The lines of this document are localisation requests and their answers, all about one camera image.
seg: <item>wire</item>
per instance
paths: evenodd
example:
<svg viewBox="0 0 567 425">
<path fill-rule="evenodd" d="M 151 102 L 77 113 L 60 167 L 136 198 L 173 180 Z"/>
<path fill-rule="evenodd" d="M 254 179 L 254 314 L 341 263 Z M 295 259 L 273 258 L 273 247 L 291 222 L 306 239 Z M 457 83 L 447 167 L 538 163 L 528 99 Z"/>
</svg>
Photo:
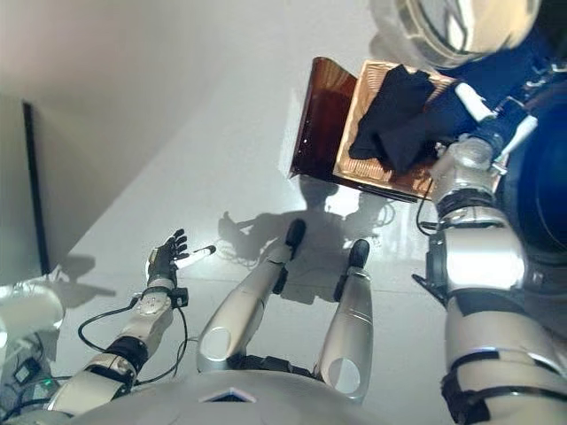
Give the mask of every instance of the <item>wire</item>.
<svg viewBox="0 0 567 425">
<path fill-rule="evenodd" d="M 417 214 L 416 214 L 416 226 L 417 229 L 424 234 L 425 236 L 432 236 L 433 233 L 429 233 L 426 232 L 425 230 L 423 230 L 421 223 L 419 222 L 419 217 L 422 213 L 422 209 L 423 209 L 423 204 L 425 204 L 425 201 L 427 200 L 427 196 L 429 195 L 429 191 L 431 190 L 431 186 L 433 185 L 433 179 L 431 179 L 431 181 L 429 182 L 429 185 L 427 186 L 427 189 L 425 190 L 425 193 L 422 196 L 422 200 L 419 204 L 419 207 L 417 208 Z"/>
<path fill-rule="evenodd" d="M 79 334 L 79 338 L 81 339 L 81 341 L 83 341 L 87 346 L 89 346 L 93 350 L 96 350 L 97 352 L 105 352 L 104 348 L 99 347 L 98 345 L 95 345 L 91 341 L 89 341 L 89 339 L 87 339 L 87 337 L 82 333 L 82 330 L 85 328 L 85 326 L 89 325 L 93 321 L 99 321 L 100 319 L 103 319 L 104 317 L 112 316 L 112 315 L 119 314 L 119 313 L 124 313 L 124 312 L 127 312 L 128 310 L 132 310 L 132 308 L 134 308 L 134 305 L 136 305 L 137 302 L 138 302 L 138 298 L 132 298 L 130 300 L 130 304 L 127 307 L 122 307 L 122 308 L 119 308 L 117 310 L 111 310 L 110 312 L 101 313 L 98 316 L 91 317 L 90 319 L 87 319 L 77 329 L 77 333 Z"/>
<path fill-rule="evenodd" d="M 8 421 L 15 413 L 20 412 L 21 409 L 28 406 L 34 405 L 44 405 L 45 403 L 49 403 L 50 398 L 36 398 L 33 400 L 24 401 L 23 403 L 18 403 L 12 410 L 10 410 L 7 414 L 4 415 L 2 418 L 2 422 Z"/>
<path fill-rule="evenodd" d="M 183 359 L 183 356 L 185 355 L 185 350 L 187 348 L 187 342 L 189 341 L 189 331 L 187 330 L 187 320 L 185 319 L 185 314 L 183 313 L 181 308 L 178 308 L 177 311 L 179 312 L 179 315 L 181 316 L 181 320 L 183 321 L 184 339 L 180 343 L 179 348 L 177 349 L 177 358 L 175 359 L 174 365 L 171 366 L 168 370 L 166 370 L 163 374 L 158 375 L 158 376 L 156 376 L 152 379 L 147 379 L 145 381 L 139 381 L 135 384 L 135 386 L 145 385 L 146 383 L 155 383 L 156 381 L 159 381 L 161 378 L 171 374 L 172 372 L 174 372 L 174 377 L 177 374 L 177 368 L 179 367 L 179 364 L 181 363 L 181 360 Z"/>
<path fill-rule="evenodd" d="M 42 342 L 42 339 L 39 337 L 39 334 L 37 332 L 34 332 L 34 336 L 35 336 L 35 338 L 37 338 L 37 345 L 39 346 L 39 348 L 38 348 L 39 358 L 37 359 L 37 361 L 40 361 L 41 359 L 43 359 L 43 355 L 45 353 L 45 348 L 43 347 L 43 342 Z"/>
<path fill-rule="evenodd" d="M 181 341 L 179 343 L 179 347 L 177 347 L 177 358 L 179 359 L 179 361 L 181 362 L 181 359 L 183 359 L 183 356 L 180 358 L 180 351 L 182 349 L 182 346 L 187 347 L 187 343 L 198 343 L 198 336 L 192 336 L 191 338 L 187 338 L 185 341 Z M 175 378 L 177 376 L 177 368 L 179 367 L 179 364 L 177 365 L 177 367 L 175 368 L 173 377 Z"/>
</svg>

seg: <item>white wall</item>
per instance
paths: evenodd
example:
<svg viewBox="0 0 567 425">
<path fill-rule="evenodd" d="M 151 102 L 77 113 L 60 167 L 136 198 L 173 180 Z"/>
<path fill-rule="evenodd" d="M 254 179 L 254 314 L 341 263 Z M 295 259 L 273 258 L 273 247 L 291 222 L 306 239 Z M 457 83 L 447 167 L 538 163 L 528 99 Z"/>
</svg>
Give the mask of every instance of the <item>white wall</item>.
<svg viewBox="0 0 567 425">
<path fill-rule="evenodd" d="M 373 32 L 366 9 L 366 1 L 1 0 L 0 89 L 38 111 L 54 261 L 231 74 L 249 85 L 243 96 L 284 114 L 286 97 L 303 97 L 312 57 L 334 56 L 356 72 Z M 256 78 L 268 91 L 256 91 Z"/>
</svg>

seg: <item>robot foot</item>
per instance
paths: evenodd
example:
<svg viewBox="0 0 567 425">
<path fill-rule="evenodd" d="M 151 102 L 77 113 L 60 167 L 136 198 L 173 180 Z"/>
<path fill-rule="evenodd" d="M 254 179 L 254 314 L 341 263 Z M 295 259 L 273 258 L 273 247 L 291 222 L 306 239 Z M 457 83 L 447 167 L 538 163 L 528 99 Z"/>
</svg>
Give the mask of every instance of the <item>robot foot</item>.
<svg viewBox="0 0 567 425">
<path fill-rule="evenodd" d="M 342 276 L 340 276 L 337 287 L 335 288 L 335 293 L 333 295 L 335 301 L 339 302 L 343 297 L 345 282 L 348 277 L 348 269 L 350 267 L 364 268 L 366 260 L 369 259 L 369 254 L 370 244 L 367 241 L 359 239 L 354 243 L 353 248 L 351 248 L 351 251 L 348 254 L 348 265 L 346 266 L 346 271 Z"/>
</svg>

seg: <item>black joint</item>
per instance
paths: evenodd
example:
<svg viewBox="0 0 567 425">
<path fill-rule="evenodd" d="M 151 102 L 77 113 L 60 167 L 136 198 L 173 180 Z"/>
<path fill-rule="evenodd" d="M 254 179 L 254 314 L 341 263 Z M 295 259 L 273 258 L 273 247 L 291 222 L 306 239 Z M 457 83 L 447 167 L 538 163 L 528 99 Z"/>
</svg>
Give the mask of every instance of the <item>black joint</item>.
<svg viewBox="0 0 567 425">
<path fill-rule="evenodd" d="M 454 292 L 463 316 L 481 312 L 515 313 L 528 316 L 507 290 L 467 289 Z"/>
<path fill-rule="evenodd" d="M 454 210 L 468 206 L 494 206 L 494 196 L 482 190 L 460 189 L 441 199 L 437 204 L 437 212 L 439 217 L 445 217 Z"/>
<path fill-rule="evenodd" d="M 486 118 L 470 134 L 487 142 L 493 148 L 493 159 L 497 158 L 504 147 L 512 140 L 517 126 L 527 117 L 523 105 L 508 99 L 500 108 L 498 118 Z"/>
<path fill-rule="evenodd" d="M 314 378 L 313 374 L 303 367 L 295 367 L 289 361 L 277 357 L 267 356 L 265 359 L 258 356 L 245 356 L 238 365 L 240 370 L 271 370 L 286 374 L 301 375 Z"/>
<path fill-rule="evenodd" d="M 186 307 L 189 303 L 189 292 L 187 288 L 174 288 L 169 292 L 172 308 Z"/>
<path fill-rule="evenodd" d="M 114 354 L 127 360 L 136 372 L 140 372 L 142 366 L 148 361 L 148 347 L 143 341 L 133 336 L 118 338 L 105 350 L 105 353 Z"/>
<path fill-rule="evenodd" d="M 444 307 L 447 306 L 448 295 L 446 286 L 435 286 L 433 284 L 430 284 L 427 279 L 420 276 L 419 274 L 412 274 L 411 277 L 419 286 L 427 290 L 430 295 L 437 299 L 441 305 L 443 305 Z"/>
<path fill-rule="evenodd" d="M 165 293 L 169 296 L 169 294 L 171 294 L 171 289 L 167 286 L 151 286 L 150 288 L 146 288 L 146 290 L 142 293 L 142 298 L 146 295 L 157 293 Z"/>
<path fill-rule="evenodd" d="M 87 368 L 89 372 L 94 375 L 103 376 L 104 378 L 112 379 L 117 383 L 123 383 L 120 389 L 114 395 L 114 398 L 117 398 L 121 395 L 126 394 L 130 388 L 132 388 L 132 384 L 134 383 L 134 374 L 128 373 L 126 375 L 119 374 L 115 370 L 109 369 L 108 367 L 103 367 L 100 365 L 93 365 Z"/>
<path fill-rule="evenodd" d="M 447 276 L 447 242 L 443 232 L 429 236 L 429 251 L 425 257 L 426 281 L 431 286 L 446 288 Z"/>
<path fill-rule="evenodd" d="M 287 282 L 287 269 L 282 267 L 280 270 L 280 275 L 277 278 L 276 285 L 272 289 L 272 292 L 276 295 L 280 295 L 284 291 L 285 283 Z"/>
<path fill-rule="evenodd" d="M 455 423 L 472 424 L 490 420 L 484 400 L 475 400 L 475 391 L 463 391 L 456 370 L 443 378 L 441 394 Z"/>
</svg>

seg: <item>white floor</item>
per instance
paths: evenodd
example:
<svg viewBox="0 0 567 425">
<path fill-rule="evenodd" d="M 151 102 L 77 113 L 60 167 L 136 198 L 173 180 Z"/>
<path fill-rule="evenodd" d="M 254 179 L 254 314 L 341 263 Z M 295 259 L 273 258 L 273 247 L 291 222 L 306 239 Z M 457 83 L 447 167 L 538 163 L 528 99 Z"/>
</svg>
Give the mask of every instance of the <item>white floor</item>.
<svg viewBox="0 0 567 425">
<path fill-rule="evenodd" d="M 2 91 L 36 107 L 50 249 L 72 281 L 55 374 L 88 361 L 77 326 L 142 290 L 150 249 L 176 228 L 191 248 L 219 247 L 181 279 L 196 335 L 261 248 L 301 216 L 305 244 L 250 353 L 311 367 L 346 249 L 367 237 L 376 334 L 363 407 L 386 424 L 452 423 L 439 393 L 445 314 L 410 277 L 424 273 L 426 252 L 416 205 L 344 188 L 325 199 L 333 188 L 287 176 L 311 59 L 358 73 L 377 31 L 367 1 L 0 6 Z M 234 237 L 230 220 L 255 226 Z M 108 343 L 126 319 L 88 335 Z M 143 377 L 171 365 L 181 338 L 176 319 Z M 182 373 L 196 373 L 193 350 Z"/>
</svg>

